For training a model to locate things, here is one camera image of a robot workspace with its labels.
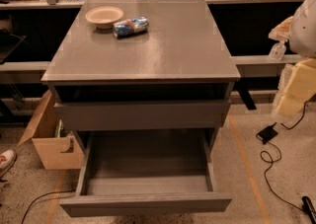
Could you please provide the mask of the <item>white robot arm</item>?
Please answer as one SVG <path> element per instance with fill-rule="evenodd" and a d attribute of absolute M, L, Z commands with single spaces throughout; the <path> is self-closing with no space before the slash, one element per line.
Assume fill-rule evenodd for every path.
<path fill-rule="evenodd" d="M 276 40 L 270 60 L 282 60 L 287 41 L 290 50 L 303 57 L 294 65 L 286 64 L 281 72 L 272 112 L 281 122 L 297 115 L 316 94 L 316 0 L 305 0 L 293 16 L 270 31 L 269 38 Z"/>

